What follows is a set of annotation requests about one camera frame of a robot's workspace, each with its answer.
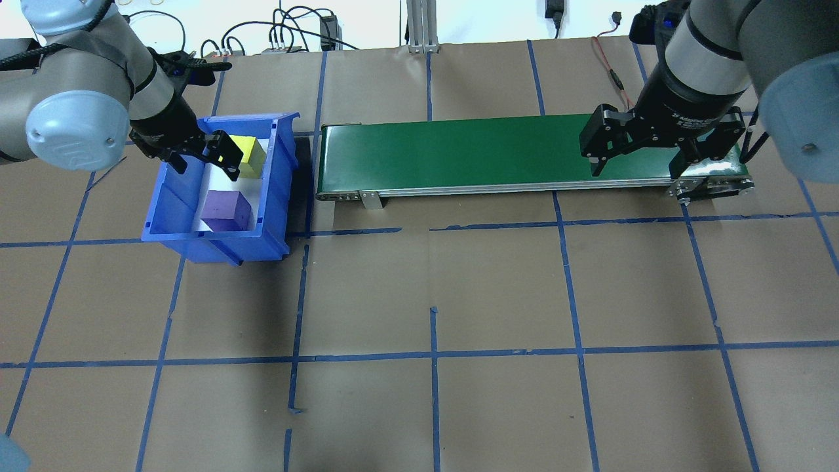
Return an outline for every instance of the blue plastic bin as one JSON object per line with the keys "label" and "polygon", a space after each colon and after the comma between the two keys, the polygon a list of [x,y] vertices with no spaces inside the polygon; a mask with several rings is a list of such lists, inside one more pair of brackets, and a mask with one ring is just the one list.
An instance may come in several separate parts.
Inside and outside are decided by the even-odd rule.
{"label": "blue plastic bin", "polygon": [[192,231],[195,212],[201,202],[201,183],[205,166],[184,156],[189,166],[184,175],[168,164],[160,166],[143,241],[159,242],[192,262],[227,262],[240,265],[245,260],[280,260],[289,253],[285,243],[291,174],[297,169],[294,132],[291,122],[299,113],[238,115],[200,118],[205,133],[223,129],[229,134],[268,139],[262,173],[262,189],[255,228],[250,231],[213,233]]}

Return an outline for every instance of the purple cube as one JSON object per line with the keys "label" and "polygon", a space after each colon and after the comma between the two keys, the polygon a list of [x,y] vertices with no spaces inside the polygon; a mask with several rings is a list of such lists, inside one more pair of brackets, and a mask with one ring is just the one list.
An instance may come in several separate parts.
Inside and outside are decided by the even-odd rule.
{"label": "purple cube", "polygon": [[251,204],[240,191],[210,190],[201,221],[214,232],[245,231],[251,222]]}

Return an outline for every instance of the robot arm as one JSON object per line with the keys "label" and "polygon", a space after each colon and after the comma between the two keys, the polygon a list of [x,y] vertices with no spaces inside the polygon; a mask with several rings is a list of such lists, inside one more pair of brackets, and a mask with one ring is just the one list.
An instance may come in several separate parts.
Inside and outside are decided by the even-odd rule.
{"label": "robot arm", "polygon": [[[673,3],[688,2],[663,6]],[[746,129],[732,105],[753,81],[789,171],[839,182],[838,2],[694,0],[670,34],[666,47],[657,40],[659,64],[638,105],[619,113],[602,104],[582,130],[594,176],[641,147],[678,147],[674,179],[704,159],[724,159]]]}
{"label": "robot arm", "polygon": [[242,158],[223,132],[206,135],[171,80],[112,0],[23,0],[23,14],[53,49],[37,74],[0,84],[0,164],[39,157],[101,170],[131,138],[183,172],[193,155],[238,177]]}

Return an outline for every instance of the power adapter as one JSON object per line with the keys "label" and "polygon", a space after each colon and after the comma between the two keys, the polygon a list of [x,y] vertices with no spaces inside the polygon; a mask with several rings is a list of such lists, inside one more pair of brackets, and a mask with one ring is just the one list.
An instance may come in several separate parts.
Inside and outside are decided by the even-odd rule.
{"label": "power adapter", "polygon": [[[338,24],[338,17],[328,15],[320,22],[320,35],[341,40],[341,25]],[[342,50],[343,45],[332,39],[320,38],[320,50]]]}

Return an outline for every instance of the white wall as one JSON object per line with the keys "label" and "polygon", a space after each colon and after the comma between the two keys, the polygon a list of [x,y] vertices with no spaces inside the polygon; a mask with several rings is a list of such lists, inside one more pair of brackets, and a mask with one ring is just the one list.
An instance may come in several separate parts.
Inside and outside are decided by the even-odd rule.
{"label": "white wall", "polygon": [[[129,0],[117,0],[125,3]],[[312,8],[331,8],[338,15],[347,43],[362,49],[394,47],[402,44],[405,0],[285,0],[284,8],[304,4]],[[650,0],[566,0],[561,38],[579,38],[611,29],[612,11],[623,12],[623,24],[615,34],[628,34],[632,17]],[[186,27],[186,50],[198,50],[204,39],[218,41],[234,24],[248,20],[270,21],[277,0],[164,0],[154,6],[150,0],[131,0],[121,6],[123,14],[140,10],[161,10],[180,18]],[[441,43],[489,43],[554,37],[554,25],[544,19],[545,0],[438,0],[438,36]],[[180,47],[180,28],[162,15],[135,17],[134,30],[140,39],[158,52]],[[315,18],[302,18],[300,27],[320,31]],[[233,35],[248,54],[268,48],[267,25],[249,25]],[[20,0],[0,0],[0,38],[33,36],[20,13]],[[310,37],[312,50],[319,40]]]}

